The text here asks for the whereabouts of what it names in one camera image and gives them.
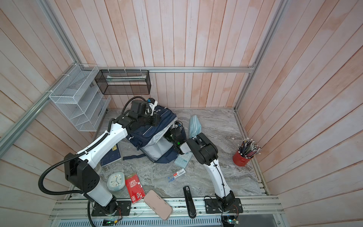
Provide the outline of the navy blue backpack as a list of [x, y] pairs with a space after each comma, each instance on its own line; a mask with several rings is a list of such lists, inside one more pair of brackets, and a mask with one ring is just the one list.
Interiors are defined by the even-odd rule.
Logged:
[[161, 116], [158, 126], [145, 125], [127, 136], [129, 142], [142, 151], [142, 154], [125, 156], [123, 160], [147, 157], [154, 163], [167, 164], [178, 157], [176, 148], [164, 135], [170, 128], [183, 127], [183, 124], [177, 120], [177, 115], [166, 107], [157, 106], [155, 111]]

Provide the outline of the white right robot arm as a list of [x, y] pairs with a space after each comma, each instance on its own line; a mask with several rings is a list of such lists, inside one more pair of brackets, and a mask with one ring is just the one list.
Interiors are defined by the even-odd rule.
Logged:
[[164, 137], [173, 144], [180, 155], [191, 153], [206, 168], [212, 180], [218, 204], [224, 210], [229, 208], [235, 196], [222, 174], [216, 145], [202, 132], [187, 140], [180, 127], [169, 129]]

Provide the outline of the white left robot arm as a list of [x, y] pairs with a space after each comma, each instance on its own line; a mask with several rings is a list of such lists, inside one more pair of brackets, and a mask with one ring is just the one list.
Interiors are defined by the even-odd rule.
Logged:
[[65, 163], [66, 180], [80, 189], [80, 194], [99, 206], [117, 205], [112, 195], [102, 183], [95, 171], [97, 164], [119, 141], [126, 138], [130, 132], [141, 126], [157, 126], [160, 116], [155, 113], [158, 102], [149, 98], [136, 96], [129, 100], [131, 109], [123, 110], [117, 118], [109, 121], [107, 130], [88, 147], [76, 155], [69, 155], [70, 161]]

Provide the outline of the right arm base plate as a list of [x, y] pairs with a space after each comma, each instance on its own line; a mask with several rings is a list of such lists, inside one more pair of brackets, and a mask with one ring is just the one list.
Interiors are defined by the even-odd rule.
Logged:
[[240, 214], [244, 211], [239, 198], [235, 198], [231, 204], [225, 205], [221, 200], [207, 196], [204, 198], [204, 203], [207, 214], [221, 214], [222, 212]]

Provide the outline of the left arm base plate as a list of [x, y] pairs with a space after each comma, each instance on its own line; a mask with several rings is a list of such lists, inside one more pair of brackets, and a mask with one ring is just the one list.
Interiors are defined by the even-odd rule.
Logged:
[[111, 200], [110, 203], [103, 207], [97, 202], [93, 203], [91, 216], [128, 216], [130, 214], [132, 202], [130, 200], [116, 201]]

